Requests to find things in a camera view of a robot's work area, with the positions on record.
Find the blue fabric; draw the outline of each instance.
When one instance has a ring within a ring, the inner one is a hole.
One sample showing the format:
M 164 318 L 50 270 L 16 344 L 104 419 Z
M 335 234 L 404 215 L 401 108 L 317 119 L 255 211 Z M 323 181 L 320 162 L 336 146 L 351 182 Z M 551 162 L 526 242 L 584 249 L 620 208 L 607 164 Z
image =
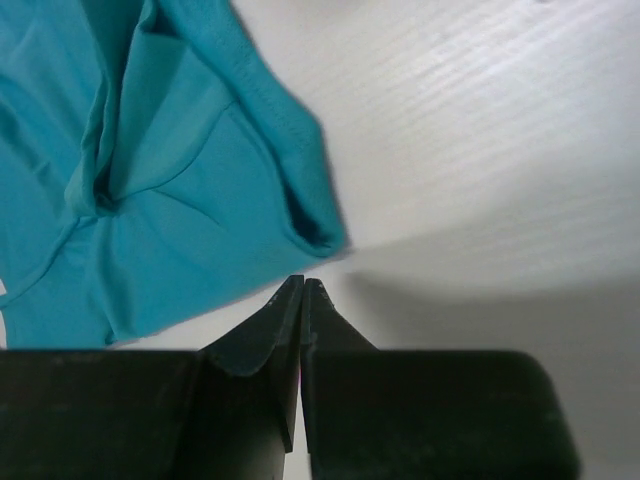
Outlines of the blue fabric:
M 0 3 L 9 347 L 148 335 L 344 237 L 319 126 L 228 0 Z

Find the teal cloth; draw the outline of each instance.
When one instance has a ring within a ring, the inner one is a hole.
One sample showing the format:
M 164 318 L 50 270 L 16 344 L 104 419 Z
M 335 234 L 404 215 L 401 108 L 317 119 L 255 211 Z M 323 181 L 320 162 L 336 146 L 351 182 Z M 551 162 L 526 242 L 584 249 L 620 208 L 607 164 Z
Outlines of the teal cloth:
M 148 335 L 344 242 L 320 128 L 228 0 L 0 3 L 9 347 Z

